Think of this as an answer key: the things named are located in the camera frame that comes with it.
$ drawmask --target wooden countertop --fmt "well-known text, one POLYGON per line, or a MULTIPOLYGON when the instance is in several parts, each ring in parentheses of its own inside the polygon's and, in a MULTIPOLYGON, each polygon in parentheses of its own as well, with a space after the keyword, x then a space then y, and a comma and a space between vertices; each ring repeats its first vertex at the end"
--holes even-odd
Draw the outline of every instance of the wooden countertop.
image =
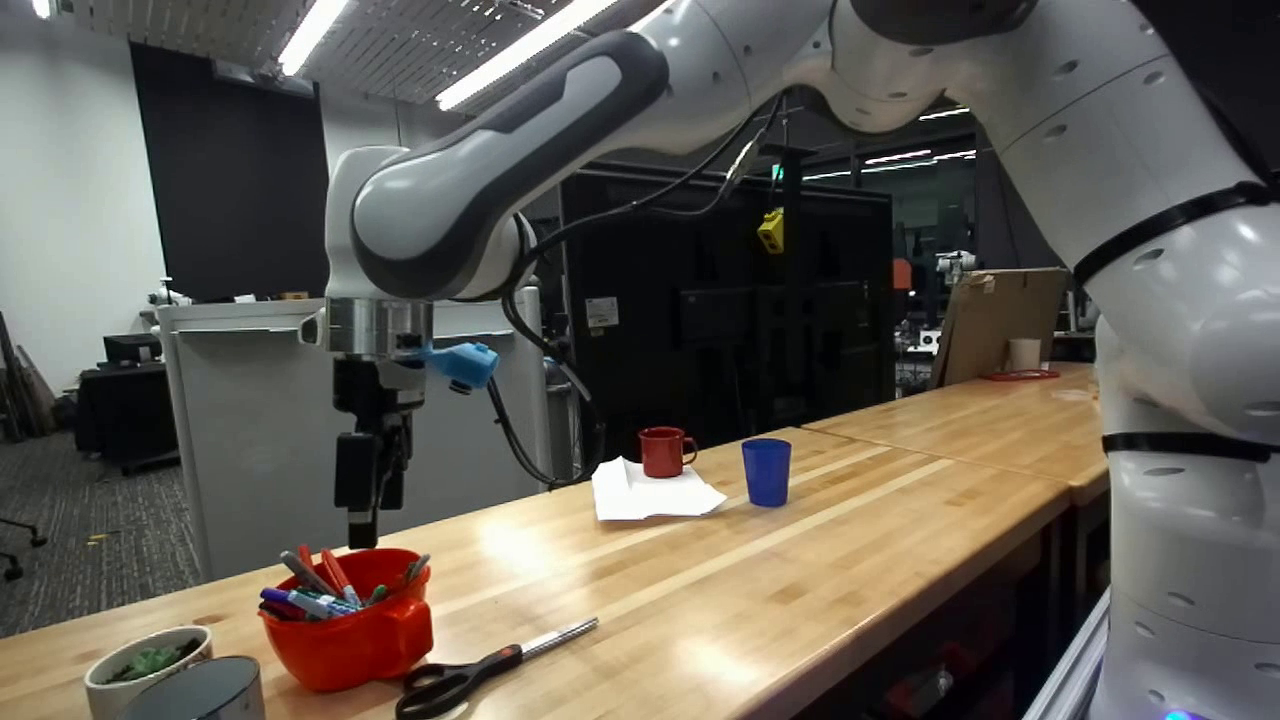
MULTIPOLYGON (((797 453, 791 502, 776 511, 745 502, 740 449, 726 445, 695 459, 730 490, 706 521, 597 523, 581 482, 395 531, 386 549, 432 551, 432 659, 476 659, 601 615, 591 637, 492 678, 473 717, 776 717, 815 701, 1071 502, 1062 472, 989 449, 1012 449, 1003 432, 1021 432, 1015 449, 1095 453, 1092 427, 1052 420, 1078 415, 1062 393, 1071 385, 937 393, 940 408, 971 415, 952 432, 985 422, 967 454, 860 439, 857 415, 947 437, 919 398, 851 412, 825 432, 774 432, 797 453), (989 398, 1003 408, 999 427, 982 412, 989 398)), ((262 659, 267 717, 391 717, 395 682, 331 694, 291 682, 255 621, 255 593, 281 574, 243 571, 0 640, 0 706, 83 717, 79 673, 99 650, 210 623, 217 654, 262 659)))

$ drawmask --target chair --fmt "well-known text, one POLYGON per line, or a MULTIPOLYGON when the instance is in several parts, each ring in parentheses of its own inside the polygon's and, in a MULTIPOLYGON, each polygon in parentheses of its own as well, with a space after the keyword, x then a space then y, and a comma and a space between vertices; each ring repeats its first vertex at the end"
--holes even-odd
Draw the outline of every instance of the chair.
MULTIPOLYGON (((41 534, 37 523, 13 521, 13 515, 0 515, 0 523, 30 531, 30 542, 31 542, 31 549, 44 549, 44 542, 50 542, 50 534, 41 534)), ((25 562, 19 562, 13 551, 0 551, 0 562, 10 562, 10 569, 6 569, 6 581, 19 581, 19 574, 25 574, 25 562)))

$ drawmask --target scissors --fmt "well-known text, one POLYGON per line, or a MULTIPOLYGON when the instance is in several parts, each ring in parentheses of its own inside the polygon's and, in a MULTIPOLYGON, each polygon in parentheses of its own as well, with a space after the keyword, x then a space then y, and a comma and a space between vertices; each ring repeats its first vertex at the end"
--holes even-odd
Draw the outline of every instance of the scissors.
POLYGON ((506 643, 476 662, 423 662, 406 676, 406 701, 395 703, 399 720, 422 720, 422 717, 445 717, 462 706, 486 678, 506 676, 520 666, 523 659, 536 659, 576 637, 589 637, 597 627, 597 615, 576 621, 562 631, 546 631, 523 643, 506 643))

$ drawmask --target lab equipment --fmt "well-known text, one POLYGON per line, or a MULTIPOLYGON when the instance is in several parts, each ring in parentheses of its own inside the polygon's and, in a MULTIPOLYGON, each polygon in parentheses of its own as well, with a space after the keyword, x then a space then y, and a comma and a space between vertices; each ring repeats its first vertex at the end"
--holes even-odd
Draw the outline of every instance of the lab equipment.
POLYGON ((445 712, 462 706, 492 676, 506 676, 506 673, 513 673, 513 666, 520 666, 520 662, 530 662, 569 640, 581 640, 591 627, 597 627, 597 615, 576 621, 562 631, 546 631, 523 643, 506 643, 506 646, 480 654, 476 662, 423 662, 406 676, 406 701, 395 703, 395 717, 399 720, 445 717, 445 712))
POLYGON ((388 449, 422 385, 399 385, 391 307, 508 294, 536 261, 513 206, 615 148, 695 150, 791 82, 860 131, 902 129, 937 96, 971 107, 1105 316, 1118 551, 1092 717, 1280 706, 1280 515, 1263 511, 1280 213, 1139 6, 1118 0, 674 0, 442 142, 346 156, 330 329, 338 364, 386 397, 355 408, 374 437, 348 453, 359 490, 342 490, 355 539, 395 495, 409 454, 388 449))

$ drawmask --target ceiling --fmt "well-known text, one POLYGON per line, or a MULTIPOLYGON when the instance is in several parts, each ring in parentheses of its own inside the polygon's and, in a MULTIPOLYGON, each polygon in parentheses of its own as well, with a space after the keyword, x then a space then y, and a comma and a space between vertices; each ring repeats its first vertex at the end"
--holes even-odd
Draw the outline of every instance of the ceiling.
MULTIPOLYGON (((322 80, 322 89, 432 103, 451 80, 480 68, 564 4, 569 0, 353 0, 313 53, 303 76, 322 80)), ((30 0, 0 0, 0 6, 30 11, 30 0)), ((277 55, 313 0, 55 0, 55 6, 55 22, 277 76, 277 55)), ((584 33, 629 22, 648 6, 657 6, 657 0, 620 0, 615 11, 591 21, 584 33)), ((576 49, 584 33, 546 53, 536 68, 576 49)))

